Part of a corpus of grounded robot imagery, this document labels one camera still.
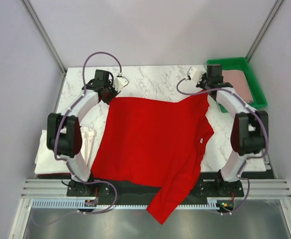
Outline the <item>red t shirt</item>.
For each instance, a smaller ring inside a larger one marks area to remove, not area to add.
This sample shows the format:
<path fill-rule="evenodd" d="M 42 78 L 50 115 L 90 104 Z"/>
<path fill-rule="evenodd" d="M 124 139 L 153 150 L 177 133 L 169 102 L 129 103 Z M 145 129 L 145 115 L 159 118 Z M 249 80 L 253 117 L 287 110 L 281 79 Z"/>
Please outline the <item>red t shirt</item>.
<path fill-rule="evenodd" d="M 214 131 L 207 95 L 164 102 L 134 97 L 111 101 L 91 171 L 100 179 L 158 187 L 147 211 L 163 224 L 188 196 Z"/>

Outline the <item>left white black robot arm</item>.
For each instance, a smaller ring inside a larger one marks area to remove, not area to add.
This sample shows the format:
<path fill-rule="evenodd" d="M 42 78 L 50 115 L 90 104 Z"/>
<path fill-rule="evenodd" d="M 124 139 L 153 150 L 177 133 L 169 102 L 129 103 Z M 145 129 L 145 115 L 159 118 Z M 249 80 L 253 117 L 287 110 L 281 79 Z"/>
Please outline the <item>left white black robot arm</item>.
<path fill-rule="evenodd" d="M 78 190 L 85 196 L 95 192 L 81 148 L 83 139 L 80 122 L 101 101 L 109 103 L 116 95 L 113 74 L 96 70 L 95 76 L 84 85 L 77 99 L 63 112 L 50 113 L 47 117 L 46 146 L 53 151 L 56 161 L 65 162 L 72 180 L 79 182 Z"/>

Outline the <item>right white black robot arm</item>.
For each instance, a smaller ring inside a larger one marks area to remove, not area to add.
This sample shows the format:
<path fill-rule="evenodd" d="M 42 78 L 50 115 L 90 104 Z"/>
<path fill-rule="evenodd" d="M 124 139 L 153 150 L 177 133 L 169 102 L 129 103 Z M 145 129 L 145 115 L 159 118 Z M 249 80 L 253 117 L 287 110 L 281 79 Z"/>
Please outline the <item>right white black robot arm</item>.
<path fill-rule="evenodd" d="M 205 186 L 207 195 L 242 197 L 243 169 L 248 160 L 260 158 L 260 153 L 266 154 L 268 150 L 268 113 L 250 106 L 230 83 L 223 81 L 220 64 L 208 64 L 197 87 L 220 103 L 234 119 L 230 137 L 232 152 L 226 164 L 217 172 L 214 181 Z"/>

